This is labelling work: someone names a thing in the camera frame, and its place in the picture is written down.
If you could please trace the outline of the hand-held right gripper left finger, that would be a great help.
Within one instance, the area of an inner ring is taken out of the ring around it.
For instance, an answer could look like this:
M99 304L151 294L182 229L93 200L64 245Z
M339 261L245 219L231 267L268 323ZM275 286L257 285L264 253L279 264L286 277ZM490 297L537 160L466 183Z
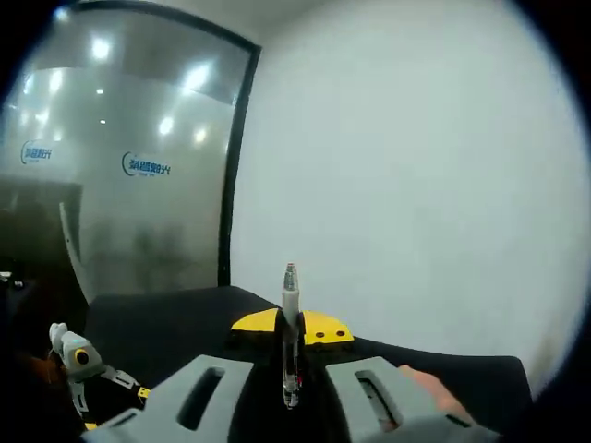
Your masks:
M272 442L282 436L279 375L201 354L151 390L143 408L84 433L83 442Z

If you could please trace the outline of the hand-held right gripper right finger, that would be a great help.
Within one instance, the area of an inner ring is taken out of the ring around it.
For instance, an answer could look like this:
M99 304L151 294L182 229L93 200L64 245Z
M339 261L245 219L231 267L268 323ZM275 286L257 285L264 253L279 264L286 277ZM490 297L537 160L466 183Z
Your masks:
M380 356L325 367L352 442L499 440L499 433L476 420L467 425L441 412L398 367Z

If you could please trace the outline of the person's right hand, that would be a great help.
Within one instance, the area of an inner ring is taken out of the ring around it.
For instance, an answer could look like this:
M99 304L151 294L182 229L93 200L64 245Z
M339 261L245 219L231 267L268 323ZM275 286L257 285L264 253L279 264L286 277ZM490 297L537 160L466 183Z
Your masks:
M467 425L473 425L475 423L475 420L467 412L465 407L452 395L437 377L416 370L409 365L401 365L398 369L425 389L431 395L437 408L441 412L444 412Z

